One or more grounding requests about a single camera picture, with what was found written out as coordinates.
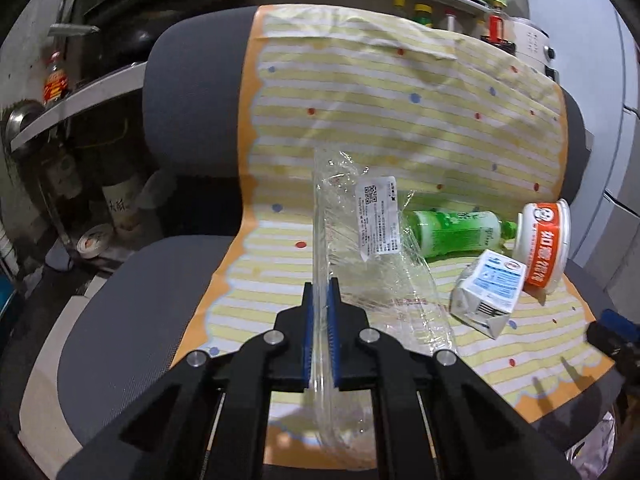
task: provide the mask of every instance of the white carton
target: white carton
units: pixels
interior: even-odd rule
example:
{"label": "white carton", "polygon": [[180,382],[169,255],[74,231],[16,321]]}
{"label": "white carton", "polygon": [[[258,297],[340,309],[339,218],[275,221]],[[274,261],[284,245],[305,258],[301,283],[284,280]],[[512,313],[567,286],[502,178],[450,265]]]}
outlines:
{"label": "white carton", "polygon": [[485,251],[460,275],[451,293],[451,313],[496,339],[518,303],[526,272],[524,264]]}

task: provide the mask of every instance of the clear plastic container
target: clear plastic container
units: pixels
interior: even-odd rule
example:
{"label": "clear plastic container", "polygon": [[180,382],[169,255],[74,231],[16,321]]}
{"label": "clear plastic container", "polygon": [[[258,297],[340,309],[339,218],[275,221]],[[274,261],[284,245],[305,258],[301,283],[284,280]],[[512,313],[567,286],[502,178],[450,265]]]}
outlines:
{"label": "clear plastic container", "polygon": [[[355,164],[346,153],[316,150],[314,164],[314,359],[312,391],[319,439],[347,468],[375,466],[375,436],[368,391],[334,388],[327,343],[328,280],[337,277],[342,300],[362,307],[372,327],[407,349],[433,354],[457,351],[453,332],[429,267],[411,229],[400,216],[399,252],[360,254],[355,188],[375,168]],[[399,210],[412,194],[399,191]]]}

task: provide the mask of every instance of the orange label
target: orange label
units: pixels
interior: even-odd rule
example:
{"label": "orange label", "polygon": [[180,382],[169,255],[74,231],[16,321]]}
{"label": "orange label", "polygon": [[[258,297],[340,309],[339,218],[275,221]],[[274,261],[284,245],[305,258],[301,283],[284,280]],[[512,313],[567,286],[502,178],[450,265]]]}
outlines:
{"label": "orange label", "polygon": [[551,277],[560,245],[560,210],[558,204],[539,203],[533,211],[536,241],[527,283],[544,287]]}
{"label": "orange label", "polygon": [[44,83],[44,102],[45,104],[52,99],[56,99],[62,95],[68,86],[68,79],[64,70],[56,70],[47,77]]}

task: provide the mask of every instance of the gray chair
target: gray chair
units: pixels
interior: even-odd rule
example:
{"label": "gray chair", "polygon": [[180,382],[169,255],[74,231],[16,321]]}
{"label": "gray chair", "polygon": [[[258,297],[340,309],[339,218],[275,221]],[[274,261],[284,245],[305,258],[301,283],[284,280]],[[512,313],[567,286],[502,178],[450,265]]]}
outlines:
{"label": "gray chair", "polygon": [[[238,179],[238,94],[254,13],[255,7],[244,7],[191,18],[169,28],[154,46],[143,117],[146,142],[162,166],[178,174]],[[580,112],[569,97],[567,102],[572,134],[562,192],[571,201],[588,152]],[[219,215],[228,214],[225,203],[216,208]],[[231,240],[193,235],[156,242],[124,263],[88,303],[65,343],[58,371],[60,406],[81,444],[168,369]],[[567,273],[594,311],[612,307],[580,267],[571,262]],[[621,384],[611,371],[536,427],[567,449],[609,409]],[[300,474],[286,468],[266,473]],[[305,477],[316,474],[321,472],[307,471]]]}

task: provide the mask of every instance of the yellow striped cloth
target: yellow striped cloth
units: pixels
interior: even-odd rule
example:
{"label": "yellow striped cloth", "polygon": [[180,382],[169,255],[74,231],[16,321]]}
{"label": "yellow striped cloth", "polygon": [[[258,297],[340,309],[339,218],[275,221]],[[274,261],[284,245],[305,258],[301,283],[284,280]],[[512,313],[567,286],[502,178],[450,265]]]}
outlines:
{"label": "yellow striped cloth", "polygon": [[[418,192],[412,208],[505,219],[555,201],[566,163],[564,102],[543,74],[473,38],[341,7],[258,10],[238,121],[242,226],[174,362],[194,348],[235,351],[300,304],[312,279],[314,148],[339,145],[395,176]],[[447,301],[471,261],[431,266]],[[584,343],[591,319],[564,279],[544,306],[522,294],[497,340],[450,322],[464,360],[533,421],[580,392],[572,375],[593,382],[609,369]],[[270,415],[267,462],[339,466],[318,447],[302,396],[274,394]]]}

